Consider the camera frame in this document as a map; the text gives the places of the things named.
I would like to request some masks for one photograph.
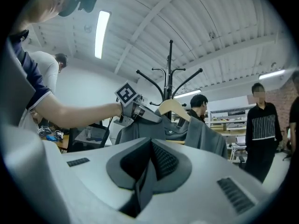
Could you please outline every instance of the coat rack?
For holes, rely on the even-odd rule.
[[[154,82],[152,79],[150,79],[149,77],[147,77],[145,74],[143,74],[142,72],[140,72],[140,70],[137,70],[136,73],[141,75],[142,77],[144,77],[145,79],[147,79],[149,82],[151,82],[154,86],[156,86],[156,88],[159,90],[161,97],[162,97],[162,102],[168,99],[173,99],[175,94],[177,93],[177,91],[183,86],[185,85],[187,82],[189,82],[191,79],[193,79],[194,77],[196,77],[199,73],[202,72],[202,69],[200,68],[198,71],[196,71],[193,75],[191,75],[189,78],[187,78],[182,84],[180,84],[178,86],[178,88],[172,92],[172,78],[173,78],[173,74],[178,71],[178,70],[183,70],[185,71],[185,68],[177,68],[174,70],[171,70],[171,57],[172,57],[172,44],[173,44],[173,40],[169,41],[170,43],[170,48],[169,48],[169,55],[167,56],[167,69],[166,71],[161,69],[161,68],[152,68],[152,70],[160,70],[163,72],[164,74],[164,91],[161,90],[161,88],[157,85],[156,82]],[[155,104],[153,102],[150,102],[151,105],[155,105],[155,106],[159,106],[160,104]],[[171,119],[171,113],[167,114],[167,117],[169,119]]]

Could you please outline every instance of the white ceiling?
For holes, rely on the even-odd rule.
[[[101,60],[94,57],[100,10],[112,13]],[[85,26],[92,27],[91,33]],[[162,73],[151,68],[166,67],[172,39],[172,68],[187,69],[176,73],[174,87],[204,70],[178,93],[287,69],[295,51],[266,0],[98,0],[90,14],[76,11],[30,30],[32,46],[66,53],[132,81],[140,77],[139,69],[162,85]]]

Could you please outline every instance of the gray jacket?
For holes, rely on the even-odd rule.
[[[143,137],[185,141],[185,146],[202,149],[228,158],[223,136],[194,117],[191,117],[190,122],[185,122],[183,127],[171,123],[164,115],[162,115],[160,123],[153,123],[139,117],[133,124],[120,131],[116,144]]]

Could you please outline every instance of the floor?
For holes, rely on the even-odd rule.
[[[275,154],[271,169],[265,181],[263,182],[263,186],[269,192],[276,191],[285,178],[290,165],[289,159],[282,161],[282,159],[286,157],[286,155],[287,154],[282,152]]]

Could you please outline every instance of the fluorescent light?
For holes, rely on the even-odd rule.
[[[103,42],[104,42],[104,37],[105,37],[105,32],[109,21],[109,17],[110,17],[109,12],[100,11],[98,24],[97,24],[97,31],[95,33],[95,46],[94,46],[94,56],[99,59],[102,59]]]
[[[270,72],[270,73],[267,73],[267,74],[264,74],[264,75],[260,75],[258,77],[259,80],[261,79],[266,79],[266,78],[269,78],[269,77],[273,77],[273,76],[279,76],[281,74],[284,74],[285,70],[278,70],[278,71],[275,71],[275,72]]]
[[[196,90],[196,91],[188,92],[188,93],[185,93],[185,94],[176,95],[174,98],[181,98],[181,97],[184,97],[184,96],[194,95],[194,94],[198,94],[198,93],[201,93],[201,90]]]

